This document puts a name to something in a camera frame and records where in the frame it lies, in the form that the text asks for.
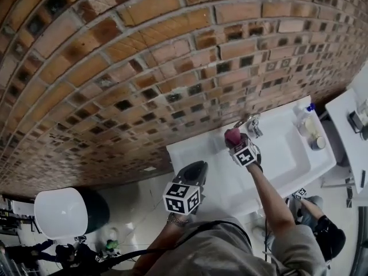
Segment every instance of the bracelet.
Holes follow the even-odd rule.
[[[184,227],[186,224],[188,224],[189,220],[182,221],[176,218],[174,213],[170,213],[170,215],[167,217],[167,222],[172,223],[178,227]]]

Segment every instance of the spray bottle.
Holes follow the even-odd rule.
[[[306,122],[310,118],[315,108],[316,105],[314,103],[310,103],[309,106],[301,109],[299,114],[297,115],[297,128],[299,133],[303,136],[306,136],[308,134]]]

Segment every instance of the white cube marker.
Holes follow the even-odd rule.
[[[241,167],[245,167],[256,160],[254,145],[249,140],[243,140],[229,151],[232,159]]]
[[[298,200],[302,200],[304,197],[306,197],[306,190],[304,188],[299,189],[294,193],[294,197]]]
[[[170,182],[163,193],[163,202],[168,212],[190,214],[201,203],[200,187]]]

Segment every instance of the bathroom sink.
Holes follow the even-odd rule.
[[[303,98],[306,104],[310,98]],[[317,115],[312,115],[318,131],[327,145],[320,151],[312,151],[305,137],[295,126],[296,116],[292,102],[261,114],[259,128],[263,136],[252,142],[260,149],[265,176],[282,196],[288,196],[318,178],[336,164],[331,146]],[[222,209],[231,215],[253,212],[261,208],[253,179],[245,167],[238,166],[230,157],[224,142],[224,133],[233,128],[230,124],[190,139],[167,146],[174,171],[186,165],[204,160],[208,174],[201,210]],[[248,133],[245,126],[240,131]]]

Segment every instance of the white wall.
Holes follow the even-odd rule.
[[[365,99],[368,98],[368,62],[365,63],[361,71],[349,84],[349,88],[354,89],[360,101],[363,102]]]
[[[21,243],[18,236],[0,234],[0,240],[5,243],[6,246],[19,246]]]

